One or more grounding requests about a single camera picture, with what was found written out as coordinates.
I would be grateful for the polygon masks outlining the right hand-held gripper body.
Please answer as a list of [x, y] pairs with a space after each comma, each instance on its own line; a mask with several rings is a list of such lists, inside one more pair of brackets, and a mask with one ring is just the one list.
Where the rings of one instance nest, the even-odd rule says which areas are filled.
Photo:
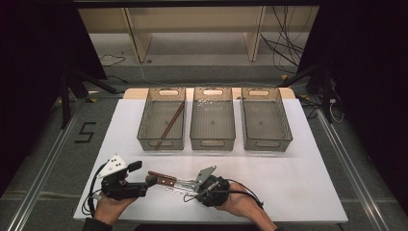
[[230, 184], [221, 176], [213, 175], [216, 168], [201, 169], [196, 178], [197, 195], [194, 198], [207, 207], [221, 206], [229, 197]]

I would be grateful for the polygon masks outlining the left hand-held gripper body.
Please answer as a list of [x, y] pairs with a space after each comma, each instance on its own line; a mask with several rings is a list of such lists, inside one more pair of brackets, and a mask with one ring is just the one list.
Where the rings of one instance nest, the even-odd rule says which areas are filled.
[[109, 198], [122, 200], [138, 198], [146, 195], [146, 182], [129, 183], [126, 180], [128, 165], [118, 154], [114, 154], [96, 174], [101, 179], [101, 191]]

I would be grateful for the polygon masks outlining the wooden-handled steel fork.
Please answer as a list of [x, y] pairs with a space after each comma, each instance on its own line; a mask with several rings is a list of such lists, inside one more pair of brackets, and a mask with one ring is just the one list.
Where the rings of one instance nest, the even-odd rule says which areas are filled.
[[177, 181], [177, 178], [174, 177], [174, 176], [166, 175], [166, 174], [163, 174], [163, 173], [160, 173], [160, 172], [156, 172], [156, 171], [151, 171], [151, 170], [149, 170], [149, 171], [148, 171], [148, 174], [149, 174], [149, 175], [157, 176], [157, 177], [159, 177], [159, 178], [164, 178], [164, 179], [167, 179], [167, 180]]

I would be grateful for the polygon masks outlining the smoky clear plastic bin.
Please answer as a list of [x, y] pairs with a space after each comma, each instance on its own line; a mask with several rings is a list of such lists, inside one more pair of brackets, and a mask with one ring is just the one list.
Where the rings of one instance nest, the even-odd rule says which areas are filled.
[[285, 152], [293, 140], [279, 88], [242, 88], [243, 146]]
[[195, 88], [191, 114], [191, 148], [198, 151], [232, 151], [235, 138], [232, 89]]
[[[159, 150], [155, 146], [171, 118], [185, 101], [185, 108], [176, 119]], [[137, 139], [144, 151], [172, 151], [184, 149], [185, 88], [151, 88], [148, 90]]]

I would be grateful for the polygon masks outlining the brown wooden chopstick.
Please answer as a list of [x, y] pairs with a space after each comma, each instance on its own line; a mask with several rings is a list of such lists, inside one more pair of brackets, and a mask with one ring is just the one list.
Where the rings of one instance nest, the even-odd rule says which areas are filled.
[[185, 108], [185, 101], [181, 102], [179, 108], [176, 110], [175, 114], [171, 118], [170, 122], [168, 123], [167, 127], [165, 128], [164, 132], [162, 133], [160, 140], [158, 141], [157, 145], [155, 146], [155, 150], [159, 150], [161, 144], [163, 143], [164, 139], [166, 138], [168, 132], [170, 131], [171, 127], [175, 123], [176, 119], [178, 116], [181, 114], [181, 112]]

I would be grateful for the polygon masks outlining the person's left hand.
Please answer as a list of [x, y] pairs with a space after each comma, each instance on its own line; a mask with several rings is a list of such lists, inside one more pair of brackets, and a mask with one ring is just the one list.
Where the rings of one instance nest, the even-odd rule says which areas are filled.
[[99, 195], [100, 199], [97, 201], [93, 218], [108, 225], [114, 225], [121, 214], [136, 201], [135, 198], [115, 200], [102, 192]]

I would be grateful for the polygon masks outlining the person's right hand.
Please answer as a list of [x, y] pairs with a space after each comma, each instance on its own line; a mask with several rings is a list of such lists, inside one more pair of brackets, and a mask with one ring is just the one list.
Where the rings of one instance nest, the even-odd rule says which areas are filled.
[[232, 193], [221, 206], [216, 206], [216, 209], [246, 218], [245, 210], [251, 206], [257, 206], [256, 202], [247, 194], [247, 190], [237, 183], [231, 183], [229, 190]]

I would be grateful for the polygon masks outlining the black metal stand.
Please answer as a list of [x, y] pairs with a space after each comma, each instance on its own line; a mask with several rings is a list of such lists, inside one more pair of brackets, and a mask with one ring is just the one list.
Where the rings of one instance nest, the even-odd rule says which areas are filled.
[[300, 81], [301, 79], [309, 77], [309, 81], [306, 85], [306, 91], [309, 94], [322, 94], [322, 110], [326, 120], [329, 123], [333, 122], [332, 115], [330, 113], [331, 107], [331, 70], [328, 64], [323, 62], [317, 62], [311, 64], [305, 69], [298, 71], [294, 77], [284, 81], [278, 85], [278, 88], [287, 88], [292, 84]]
[[92, 77], [86, 72], [78, 68], [67, 69], [60, 78], [60, 95], [63, 107], [63, 124], [62, 128], [65, 128], [71, 119], [71, 111], [69, 105], [69, 90], [71, 90], [76, 98], [84, 99], [89, 95], [89, 91], [85, 87], [84, 83], [89, 82], [100, 89], [112, 93], [118, 94], [119, 90], [102, 83], [100, 80]]

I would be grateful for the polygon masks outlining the dark curtain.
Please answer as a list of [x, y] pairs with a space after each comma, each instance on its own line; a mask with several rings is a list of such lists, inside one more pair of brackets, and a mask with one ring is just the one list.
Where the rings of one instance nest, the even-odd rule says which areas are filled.
[[106, 77], [74, 0], [0, 0], [0, 195], [71, 69]]
[[324, 51], [347, 119], [408, 214], [408, 0], [321, 0], [299, 68]]

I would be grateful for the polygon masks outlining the beige wooden shelf unit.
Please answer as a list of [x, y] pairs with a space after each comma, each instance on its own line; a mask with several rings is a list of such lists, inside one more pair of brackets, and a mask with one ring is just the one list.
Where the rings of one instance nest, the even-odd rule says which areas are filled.
[[291, 35], [309, 32], [318, 11], [318, 6], [108, 8], [81, 9], [80, 16], [90, 34], [128, 35], [139, 62], [155, 33], [241, 33], [254, 62], [263, 32], [285, 25]]

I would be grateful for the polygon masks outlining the aluminium floor rail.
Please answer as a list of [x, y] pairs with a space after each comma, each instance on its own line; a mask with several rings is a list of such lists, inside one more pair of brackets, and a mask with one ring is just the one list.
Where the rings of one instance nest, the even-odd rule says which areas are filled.
[[324, 132], [330, 140], [336, 155], [345, 171], [345, 174], [356, 193], [370, 223], [375, 231], [390, 231], [385, 217], [382, 215], [380, 207], [375, 202], [368, 187], [364, 183], [357, 167], [353, 164], [334, 126], [330, 124], [321, 111], [318, 111], [319, 122]]
[[6, 231], [22, 231], [29, 216], [31, 215], [40, 194], [57, 163], [68, 136], [77, 120], [77, 116], [83, 108], [86, 100], [79, 99], [72, 104], [72, 112], [69, 114], [70, 119], [66, 125], [58, 128], [58, 134], [52, 140], [52, 146], [46, 152], [45, 159], [42, 160], [41, 166], [35, 178], [30, 183], [30, 188], [27, 191], [6, 191], [6, 196], [10, 199], [16, 199], [19, 201], [18, 206], [15, 209], [10, 223], [6, 226]]

